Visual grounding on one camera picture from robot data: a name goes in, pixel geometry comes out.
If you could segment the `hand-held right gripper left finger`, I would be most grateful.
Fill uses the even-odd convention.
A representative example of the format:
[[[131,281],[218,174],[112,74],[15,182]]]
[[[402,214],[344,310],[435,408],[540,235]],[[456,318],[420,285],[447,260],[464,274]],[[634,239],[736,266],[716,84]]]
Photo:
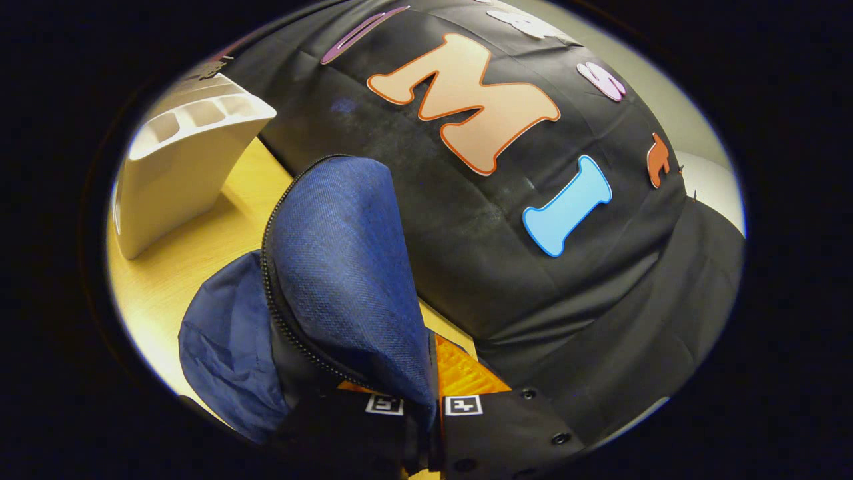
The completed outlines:
[[[438,471],[438,383],[421,404],[346,389],[289,397],[287,462],[309,479],[409,479]]]

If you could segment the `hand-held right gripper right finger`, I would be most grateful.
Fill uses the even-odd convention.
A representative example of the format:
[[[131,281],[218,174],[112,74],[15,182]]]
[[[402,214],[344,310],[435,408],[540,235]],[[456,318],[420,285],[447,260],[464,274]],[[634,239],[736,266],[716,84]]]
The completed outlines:
[[[439,398],[430,470],[442,479],[543,479],[585,449],[542,389],[510,388],[442,335],[433,346]]]

